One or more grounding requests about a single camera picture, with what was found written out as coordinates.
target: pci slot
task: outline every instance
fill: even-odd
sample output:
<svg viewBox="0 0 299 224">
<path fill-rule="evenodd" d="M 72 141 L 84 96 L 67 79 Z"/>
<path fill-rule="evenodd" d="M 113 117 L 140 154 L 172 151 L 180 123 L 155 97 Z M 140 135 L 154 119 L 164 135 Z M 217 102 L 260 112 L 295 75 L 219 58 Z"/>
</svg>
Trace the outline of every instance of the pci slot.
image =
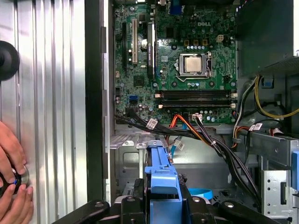
<svg viewBox="0 0 299 224">
<path fill-rule="evenodd" d="M 137 37 L 137 19 L 132 19 L 132 41 L 133 41 L 133 49 L 132 49 L 132 62 L 133 64 L 138 63 L 138 37 Z"/>
<path fill-rule="evenodd" d="M 155 79 L 155 24 L 148 23 L 148 78 Z"/>
</svg>

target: motherboard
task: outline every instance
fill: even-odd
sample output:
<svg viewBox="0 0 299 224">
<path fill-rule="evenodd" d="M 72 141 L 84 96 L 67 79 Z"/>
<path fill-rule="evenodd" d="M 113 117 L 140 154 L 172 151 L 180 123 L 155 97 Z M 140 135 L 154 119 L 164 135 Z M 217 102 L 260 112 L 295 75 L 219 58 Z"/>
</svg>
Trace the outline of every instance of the motherboard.
<svg viewBox="0 0 299 224">
<path fill-rule="evenodd" d="M 229 7 L 117 5 L 115 112 L 171 123 L 175 114 L 233 124 L 235 10 Z"/>
</svg>

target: green circuit board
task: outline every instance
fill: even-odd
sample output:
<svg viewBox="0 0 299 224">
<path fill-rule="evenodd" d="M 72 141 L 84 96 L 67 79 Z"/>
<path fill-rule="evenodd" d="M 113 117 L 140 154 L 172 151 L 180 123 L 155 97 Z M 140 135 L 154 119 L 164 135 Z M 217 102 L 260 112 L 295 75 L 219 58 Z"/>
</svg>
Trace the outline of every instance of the green circuit board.
<svg viewBox="0 0 299 224">
<path fill-rule="evenodd" d="M 132 20 L 138 22 L 138 62 L 132 63 Z M 147 50 L 142 49 L 147 36 L 144 24 L 150 22 L 147 4 L 118 5 L 115 8 L 115 112 L 125 115 L 129 107 L 143 119 L 158 119 L 169 124 L 174 114 L 203 114 L 205 124 L 233 124 L 231 108 L 172 108 L 158 109 L 157 90 L 236 90 L 235 12 L 227 8 L 183 7 L 181 15 L 171 15 L 169 6 L 157 6 L 156 77 L 147 76 Z M 217 42 L 218 35 L 226 38 Z M 177 78 L 176 63 L 180 54 L 212 55 L 212 75 L 208 79 Z M 138 103 L 131 105 L 130 96 Z"/>
</svg>

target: ram slot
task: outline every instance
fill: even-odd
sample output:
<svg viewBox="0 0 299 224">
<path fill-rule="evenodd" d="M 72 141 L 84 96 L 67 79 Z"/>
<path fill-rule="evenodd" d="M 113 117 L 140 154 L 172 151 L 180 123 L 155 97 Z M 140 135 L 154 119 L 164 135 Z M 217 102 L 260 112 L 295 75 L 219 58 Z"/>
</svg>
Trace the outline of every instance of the ram slot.
<svg viewBox="0 0 299 224">
<path fill-rule="evenodd" d="M 127 23 L 122 23 L 122 68 L 127 70 Z"/>
<path fill-rule="evenodd" d="M 156 98 L 230 98 L 230 90 L 157 91 Z"/>
<path fill-rule="evenodd" d="M 138 63 L 138 37 L 137 37 L 137 19 L 132 19 L 132 42 L 133 42 L 133 48 L 132 48 L 132 62 L 133 64 Z"/>
<path fill-rule="evenodd" d="M 148 23 L 148 78 L 155 79 L 155 24 Z"/>
<path fill-rule="evenodd" d="M 235 106 L 231 100 L 165 100 L 158 105 L 159 109 L 174 108 L 174 107 L 188 107 L 188 108 L 233 108 Z"/>
</svg>

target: cpu socket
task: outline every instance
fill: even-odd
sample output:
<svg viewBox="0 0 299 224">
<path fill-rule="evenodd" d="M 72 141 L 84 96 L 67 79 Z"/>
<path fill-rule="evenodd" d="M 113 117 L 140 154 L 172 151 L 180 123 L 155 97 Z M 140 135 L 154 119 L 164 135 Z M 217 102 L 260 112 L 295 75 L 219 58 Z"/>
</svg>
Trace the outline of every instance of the cpu socket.
<svg viewBox="0 0 299 224">
<path fill-rule="evenodd" d="M 210 78 L 212 75 L 212 55 L 211 52 L 180 54 L 174 66 L 179 73 L 177 78 L 183 82 L 186 79 Z"/>
</svg>

